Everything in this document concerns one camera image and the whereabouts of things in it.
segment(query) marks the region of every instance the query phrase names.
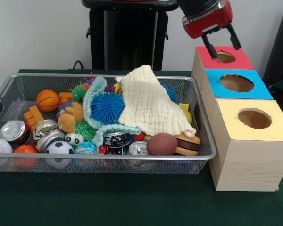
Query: white wall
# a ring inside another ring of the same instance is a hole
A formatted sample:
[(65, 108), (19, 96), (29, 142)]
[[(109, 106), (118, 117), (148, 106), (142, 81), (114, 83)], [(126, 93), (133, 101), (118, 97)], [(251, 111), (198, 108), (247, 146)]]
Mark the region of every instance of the white wall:
[[(263, 75), (283, 15), (283, 0), (231, 0), (234, 28), (245, 52)], [(191, 70), (195, 46), (182, 27), (183, 12), (169, 12), (163, 70)], [(0, 0), (0, 84), (20, 68), (68, 69), (79, 59), (91, 67), (89, 10), (80, 0)], [(229, 34), (211, 35), (230, 45)]]

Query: wire mesh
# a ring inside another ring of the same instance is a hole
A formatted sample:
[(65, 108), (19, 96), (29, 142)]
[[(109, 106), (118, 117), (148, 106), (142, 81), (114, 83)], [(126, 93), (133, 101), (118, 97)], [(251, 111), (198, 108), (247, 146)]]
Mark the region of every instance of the wire mesh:
[[(114, 77), (103, 76), (107, 84), (115, 83)], [(54, 90), (56, 93), (69, 92), (76, 85), (84, 82), (81, 75), (18, 75), (11, 78), (11, 81), (1, 96), (4, 105), (3, 113), (0, 115), (0, 128), (8, 119), (24, 120), (24, 112), (29, 107), (36, 105), (37, 95), (45, 90)], [(162, 85), (171, 87), (177, 96), (179, 103), (188, 103), (192, 115), (197, 108), (197, 99), (193, 81), (185, 78), (161, 78)], [(46, 119), (55, 120), (55, 112), (42, 113)], [(211, 146), (204, 125), (197, 132), (201, 139), (199, 155), (211, 154)], [(10, 172), (58, 172), (58, 173), (150, 173), (150, 174), (198, 174), (207, 160), (140, 160), (140, 159), (73, 159), (69, 158), (4, 158), (0, 165), (0, 171)]]

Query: brown football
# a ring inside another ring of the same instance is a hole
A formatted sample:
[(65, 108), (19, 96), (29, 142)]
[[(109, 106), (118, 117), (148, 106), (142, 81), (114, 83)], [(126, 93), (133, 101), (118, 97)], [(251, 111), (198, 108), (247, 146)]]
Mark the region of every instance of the brown football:
[(168, 133), (158, 133), (147, 144), (151, 155), (173, 155), (177, 148), (177, 139)]

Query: teddy bear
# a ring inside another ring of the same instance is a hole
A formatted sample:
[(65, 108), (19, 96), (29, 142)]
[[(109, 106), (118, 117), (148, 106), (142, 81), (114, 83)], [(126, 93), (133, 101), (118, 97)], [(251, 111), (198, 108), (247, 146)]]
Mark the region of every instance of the teddy bear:
[(79, 123), (79, 122), (83, 121), (83, 108), (82, 108), (82, 106), (78, 102), (73, 102), (71, 104), (71, 107), (74, 110), (72, 115), (75, 118), (75, 122)]
[(75, 132), (75, 117), (72, 115), (74, 112), (72, 107), (66, 107), (65, 110), (60, 111), (60, 117), (58, 119), (59, 129), (67, 132)]

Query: metal wire basket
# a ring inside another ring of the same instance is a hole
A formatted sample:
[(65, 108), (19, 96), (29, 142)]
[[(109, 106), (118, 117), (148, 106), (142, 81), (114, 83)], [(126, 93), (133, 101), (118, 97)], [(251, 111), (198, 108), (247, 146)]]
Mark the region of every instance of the metal wire basket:
[[(103, 75), (107, 84), (114, 84), (112, 75)], [(18, 73), (8, 77), (0, 88), (0, 128), (8, 119), (24, 120), (24, 112), (36, 105), (37, 95), (44, 89), (68, 92), (80, 84), (86, 75)], [(193, 127), (201, 139), (198, 156), (132, 156), (132, 155), (74, 155), (0, 153), (4, 164), (0, 171), (15, 172), (68, 172), (68, 173), (150, 173), (198, 174), (216, 155), (216, 144), (205, 113), (197, 84), (189, 77), (158, 76), (162, 85), (174, 89), (179, 103), (188, 103), (193, 116)], [(42, 113), (46, 119), (55, 119), (55, 112)], [(21, 169), (19, 162), (37, 163), (32, 168)]]

